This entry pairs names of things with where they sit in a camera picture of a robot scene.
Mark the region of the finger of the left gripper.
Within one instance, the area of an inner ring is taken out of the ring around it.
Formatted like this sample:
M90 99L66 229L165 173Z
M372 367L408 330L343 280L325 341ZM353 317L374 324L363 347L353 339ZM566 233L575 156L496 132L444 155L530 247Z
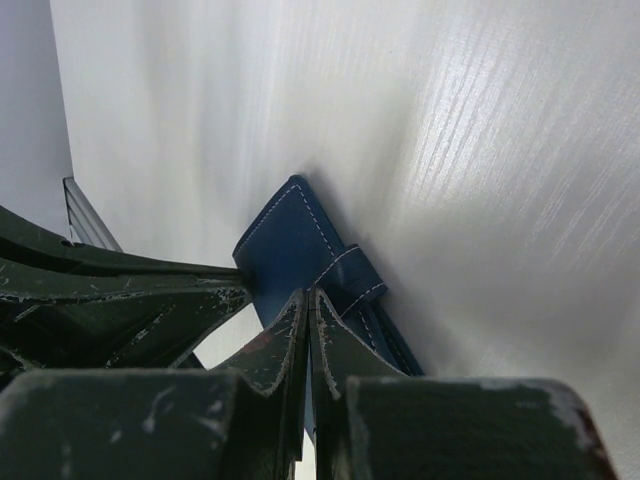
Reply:
M73 243L6 208L1 209L1 257L19 264L71 275L189 274L216 280L241 280L237 269L157 260Z
M34 369L177 368L250 301L232 269L94 274L1 262L1 382Z

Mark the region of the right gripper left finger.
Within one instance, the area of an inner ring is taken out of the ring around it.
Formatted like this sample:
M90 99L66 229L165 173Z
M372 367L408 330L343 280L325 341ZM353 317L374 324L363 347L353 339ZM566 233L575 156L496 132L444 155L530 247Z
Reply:
M5 479L291 479L308 295L211 370L33 370L1 394Z

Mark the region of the blue leather card holder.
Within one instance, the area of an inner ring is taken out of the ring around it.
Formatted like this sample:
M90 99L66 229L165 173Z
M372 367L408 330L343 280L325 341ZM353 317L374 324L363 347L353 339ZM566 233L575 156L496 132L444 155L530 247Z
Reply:
M233 258L266 327L222 365L286 409L311 409L313 441L338 431L350 378L422 375L381 304L386 284L359 245L342 242L303 177L274 195Z

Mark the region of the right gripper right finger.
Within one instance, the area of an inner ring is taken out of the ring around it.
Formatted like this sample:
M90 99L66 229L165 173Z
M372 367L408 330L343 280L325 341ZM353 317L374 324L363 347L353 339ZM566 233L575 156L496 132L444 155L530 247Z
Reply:
M309 294L321 479L612 479L581 397L536 378L408 376Z

